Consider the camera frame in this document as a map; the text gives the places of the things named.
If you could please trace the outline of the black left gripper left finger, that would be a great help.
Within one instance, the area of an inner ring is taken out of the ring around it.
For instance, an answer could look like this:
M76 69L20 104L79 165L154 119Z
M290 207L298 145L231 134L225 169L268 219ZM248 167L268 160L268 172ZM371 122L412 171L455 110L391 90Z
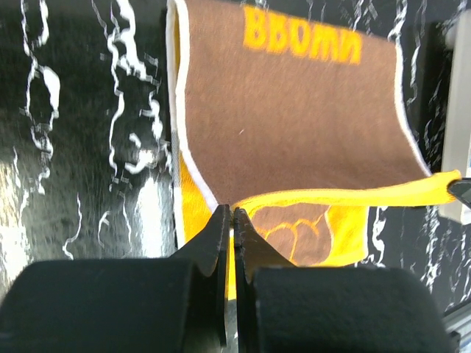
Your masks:
M230 209L166 258L28 265L1 304L3 352L220 352Z

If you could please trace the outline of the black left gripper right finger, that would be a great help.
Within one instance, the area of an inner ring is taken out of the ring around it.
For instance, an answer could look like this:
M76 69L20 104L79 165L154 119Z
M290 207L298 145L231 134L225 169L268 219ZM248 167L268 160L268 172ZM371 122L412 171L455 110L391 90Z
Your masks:
M296 267L234 214L241 352L454 352L433 297L398 268Z

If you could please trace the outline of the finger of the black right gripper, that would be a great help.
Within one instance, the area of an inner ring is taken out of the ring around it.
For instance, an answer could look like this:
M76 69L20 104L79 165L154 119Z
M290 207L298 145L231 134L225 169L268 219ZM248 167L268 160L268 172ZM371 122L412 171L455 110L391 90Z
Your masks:
M449 194L458 199L463 205L471 208L471 179L462 178L453 180L447 186Z

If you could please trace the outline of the yellow towel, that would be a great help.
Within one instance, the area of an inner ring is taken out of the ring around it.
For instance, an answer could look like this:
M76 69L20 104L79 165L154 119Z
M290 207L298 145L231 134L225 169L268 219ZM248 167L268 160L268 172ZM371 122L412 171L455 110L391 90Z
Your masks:
M371 207L449 204L403 103L399 43L231 1L169 1L177 240L220 204L290 263L366 259Z

